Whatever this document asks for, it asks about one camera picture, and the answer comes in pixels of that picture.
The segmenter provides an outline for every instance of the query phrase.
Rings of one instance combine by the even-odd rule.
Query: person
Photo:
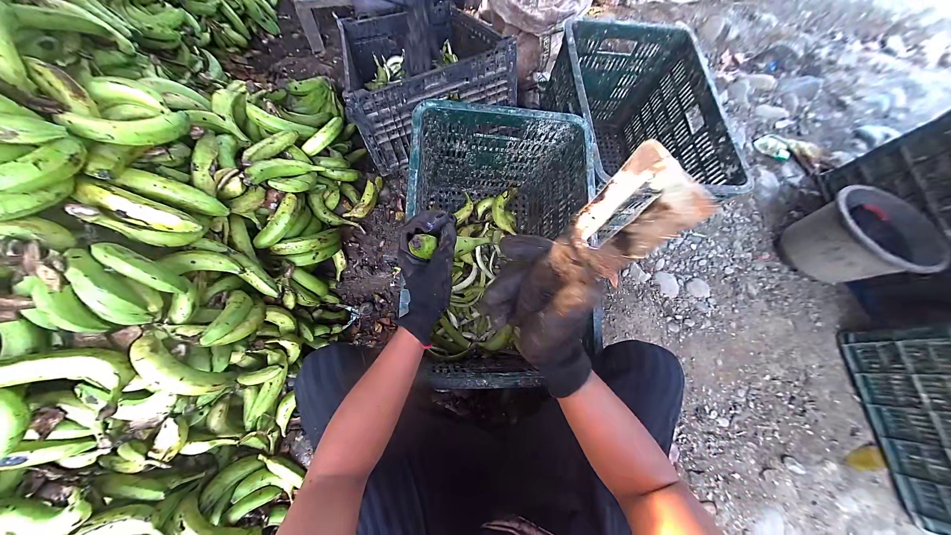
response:
[[[438,238],[429,262],[408,252],[419,232]],[[401,230],[409,311],[372,364],[344,344],[306,357],[295,390],[317,445],[279,535],[718,533],[668,459],[683,396],[676,357],[627,341],[590,358],[581,330],[592,301],[555,311],[567,286],[533,273],[551,241],[503,239],[509,262],[483,301],[510,308],[522,355],[552,398],[496,433],[411,395],[449,305],[455,242],[444,212],[421,212]],[[528,313],[526,290],[540,297]]]

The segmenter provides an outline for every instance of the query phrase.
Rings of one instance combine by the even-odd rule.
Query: dirt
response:
[[[823,199],[803,169],[759,154],[752,142],[766,133],[807,140],[840,165],[881,141],[857,129],[904,132],[951,107],[949,56],[941,51],[951,19],[940,2],[929,2],[658,0],[597,2],[589,12],[686,24],[697,33],[756,182],[752,194],[724,203],[721,213],[625,270],[604,303],[606,344],[634,338],[680,356],[687,387],[677,466],[727,533],[919,532],[886,471],[844,464],[846,453],[873,437],[836,334],[870,320],[846,290],[790,269],[774,246],[785,226]],[[906,11],[910,4],[919,11]],[[314,56],[291,3],[282,2],[284,37],[262,43],[265,52],[250,63],[275,79],[339,78],[339,38],[325,15],[327,52]],[[801,82],[818,89],[768,88],[803,77],[818,79]],[[350,334],[369,345],[393,328],[402,184],[388,177],[385,209],[361,222],[365,234],[346,240],[351,268],[339,293],[364,312],[359,334]],[[484,408],[472,403],[477,398],[459,403],[443,393],[435,401],[470,417]]]

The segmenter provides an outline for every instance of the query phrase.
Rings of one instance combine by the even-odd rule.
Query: gloved hand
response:
[[[438,239],[436,252],[429,261],[410,253],[409,242],[420,233],[432,234]],[[404,285],[410,292],[410,306],[397,324],[413,333],[424,346],[430,345],[433,326],[449,306],[455,248],[456,224],[453,216],[444,211],[422,211],[399,230],[397,259]]]
[[[569,237],[506,236],[499,246],[508,262],[479,311],[497,327],[519,327],[522,356],[538,368],[552,396],[571,395],[592,373],[581,337],[600,295],[596,276],[577,262]]]

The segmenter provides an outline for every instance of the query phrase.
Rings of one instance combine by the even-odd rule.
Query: bucket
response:
[[[790,225],[779,249],[787,262],[825,283],[948,267],[944,235],[915,207],[869,186],[839,190],[835,201]]]

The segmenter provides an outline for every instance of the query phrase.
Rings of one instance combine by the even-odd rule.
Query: pile of green plantains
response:
[[[496,328],[488,316],[478,312],[485,287],[495,278],[501,260],[498,242],[505,233],[515,234],[515,216],[506,209],[517,190],[507,189],[477,203],[466,195],[466,203],[455,214],[456,250],[449,307],[433,329],[427,353],[435,360],[455,361],[470,356],[516,354],[517,336],[512,326]],[[410,240],[410,252],[429,259],[437,238],[417,234]]]
[[[301,486],[287,382],[352,321],[340,229],[382,183],[329,80],[221,71],[243,21],[277,32],[0,0],[0,531],[260,533]]]

